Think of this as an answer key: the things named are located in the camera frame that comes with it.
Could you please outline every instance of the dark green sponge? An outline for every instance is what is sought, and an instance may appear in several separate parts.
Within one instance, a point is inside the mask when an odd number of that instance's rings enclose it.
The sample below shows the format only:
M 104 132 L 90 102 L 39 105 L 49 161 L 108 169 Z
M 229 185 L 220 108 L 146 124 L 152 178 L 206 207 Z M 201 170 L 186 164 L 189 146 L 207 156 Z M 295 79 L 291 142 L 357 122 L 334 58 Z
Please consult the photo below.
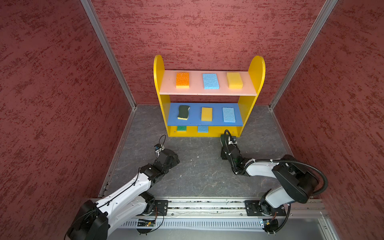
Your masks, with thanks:
M 189 106 L 180 105 L 179 115 L 177 116 L 177 119 L 188 120 L 188 116 L 189 116 L 188 110 L 189 110 Z

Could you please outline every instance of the blue sponge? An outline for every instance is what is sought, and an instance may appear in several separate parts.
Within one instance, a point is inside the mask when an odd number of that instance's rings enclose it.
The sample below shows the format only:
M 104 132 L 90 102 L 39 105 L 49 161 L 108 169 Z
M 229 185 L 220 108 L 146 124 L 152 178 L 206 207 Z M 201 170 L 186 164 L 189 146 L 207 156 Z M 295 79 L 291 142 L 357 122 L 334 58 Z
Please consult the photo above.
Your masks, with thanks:
M 208 133 L 208 126 L 197 126 L 197 132 L 206 132 L 206 133 Z
M 204 89 L 218 89 L 216 73 L 203 73 Z
M 236 122 L 235 110 L 233 108 L 223 108 L 224 122 Z

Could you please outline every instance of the red wall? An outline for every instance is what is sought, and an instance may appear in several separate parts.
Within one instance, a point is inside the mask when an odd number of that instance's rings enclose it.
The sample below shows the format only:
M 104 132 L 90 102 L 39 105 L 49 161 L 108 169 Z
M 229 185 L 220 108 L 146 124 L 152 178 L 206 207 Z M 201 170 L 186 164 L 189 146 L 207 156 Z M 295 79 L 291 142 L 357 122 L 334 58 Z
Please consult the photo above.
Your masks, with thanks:
M 264 57 L 256 104 L 269 104 L 324 0 L 93 0 L 135 101 L 158 104 L 153 60 L 166 69 L 247 71 Z M 228 96 L 172 96 L 172 101 L 237 102 Z
M 339 0 L 275 108 L 342 239 L 384 239 L 384 1 Z
M 129 104 L 80 1 L 0 4 L 0 239 L 63 239 Z

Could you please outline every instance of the orange sponge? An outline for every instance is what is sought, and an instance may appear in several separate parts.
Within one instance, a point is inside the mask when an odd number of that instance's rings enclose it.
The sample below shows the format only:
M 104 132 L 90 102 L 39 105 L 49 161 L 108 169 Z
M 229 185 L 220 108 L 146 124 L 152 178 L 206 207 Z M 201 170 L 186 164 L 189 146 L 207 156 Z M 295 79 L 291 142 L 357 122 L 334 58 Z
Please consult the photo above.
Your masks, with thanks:
M 176 73 L 176 88 L 189 88 L 189 73 Z

